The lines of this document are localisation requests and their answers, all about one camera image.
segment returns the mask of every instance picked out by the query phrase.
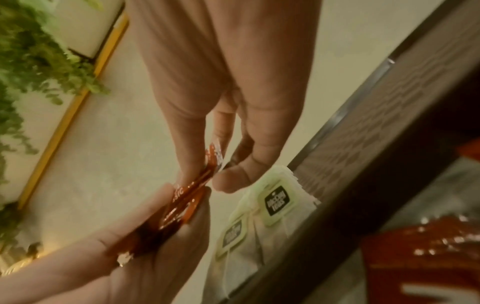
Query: yellow beam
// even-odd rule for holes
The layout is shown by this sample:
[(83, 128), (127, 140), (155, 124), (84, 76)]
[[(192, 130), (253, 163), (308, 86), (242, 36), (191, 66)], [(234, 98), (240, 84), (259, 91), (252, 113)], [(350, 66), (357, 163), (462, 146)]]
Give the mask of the yellow beam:
[[(105, 42), (100, 54), (95, 62), (95, 70), (94, 73), (98, 77), (102, 71), (107, 66), (107, 63), (112, 56), (115, 48), (119, 44), (120, 40), (122, 39), (123, 34), (127, 30), (129, 26), (129, 19), (125, 12), (123, 12), (117, 22), (115, 22), (110, 35)], [(64, 116), (60, 120), (53, 136), (50, 138), (45, 151), (40, 157), (33, 173), (31, 174), (28, 182), (26, 183), (25, 188), (23, 189), (20, 198), (18, 199), (18, 208), (23, 209), (30, 201), (35, 189), (37, 188), (45, 170), (50, 164), (55, 152), (57, 151), (60, 143), (62, 143), (62, 139), (64, 138), (65, 134), (67, 133), (69, 126), (71, 125), (72, 121), (74, 120), (76, 114), (78, 113), (80, 107), (85, 102), (87, 97), (89, 96), (89, 91), (87, 89), (83, 89), (82, 92), (75, 96), (72, 103), (66, 110)]]

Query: red object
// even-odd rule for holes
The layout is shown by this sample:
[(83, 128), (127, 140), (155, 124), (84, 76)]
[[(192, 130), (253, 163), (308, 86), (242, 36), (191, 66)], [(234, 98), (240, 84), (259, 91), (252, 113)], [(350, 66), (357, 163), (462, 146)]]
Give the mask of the red object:
[(458, 152), (461, 156), (480, 161), (480, 138), (459, 147)]
[(369, 304), (480, 304), (480, 223), (449, 216), (361, 244)]
[(205, 152), (206, 165), (200, 176), (187, 187), (175, 190), (170, 204), (162, 207), (145, 223), (114, 245), (108, 255), (129, 253), (139, 256), (157, 249), (180, 227), (188, 223), (198, 204), (203, 200), (205, 185), (222, 165), (222, 153), (218, 144), (211, 144)]

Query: green tag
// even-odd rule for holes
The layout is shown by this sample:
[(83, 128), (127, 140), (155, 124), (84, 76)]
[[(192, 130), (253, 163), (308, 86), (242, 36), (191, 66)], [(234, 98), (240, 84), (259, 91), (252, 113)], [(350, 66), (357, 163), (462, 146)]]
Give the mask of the green tag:
[(216, 257), (220, 258), (227, 251), (239, 244), (247, 235), (247, 215), (244, 214), (227, 227), (218, 240)]
[(266, 226), (272, 226), (297, 203), (297, 196), (288, 181), (279, 179), (269, 184), (258, 196), (261, 218)]

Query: person's left hand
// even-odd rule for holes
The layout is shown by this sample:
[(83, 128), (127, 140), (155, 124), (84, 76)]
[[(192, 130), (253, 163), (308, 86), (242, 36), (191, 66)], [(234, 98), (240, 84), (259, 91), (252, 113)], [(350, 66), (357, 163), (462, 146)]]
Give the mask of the person's left hand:
[[(211, 190), (204, 200), (208, 200)], [(1, 304), (170, 303), (207, 250), (210, 208), (207, 201), (157, 252), (118, 267), (105, 252), (172, 200), (174, 188), (164, 185), (126, 218), (67, 248), (0, 278)]]

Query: hand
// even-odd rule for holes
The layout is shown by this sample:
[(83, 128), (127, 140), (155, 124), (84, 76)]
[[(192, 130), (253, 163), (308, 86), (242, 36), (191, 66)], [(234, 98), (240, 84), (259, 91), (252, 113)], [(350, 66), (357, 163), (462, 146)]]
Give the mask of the hand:
[(117, 267), (105, 252), (170, 202), (174, 189), (164, 185), (135, 212), (87, 239), (32, 262), (0, 278), (2, 304), (150, 304), (170, 303), (207, 250), (208, 202), (158, 252)]
[(227, 149), (242, 140), (215, 189), (235, 192), (278, 159), (303, 109), (320, 0), (130, 0), (127, 12), (168, 122), (182, 172), (204, 165), (205, 117)]

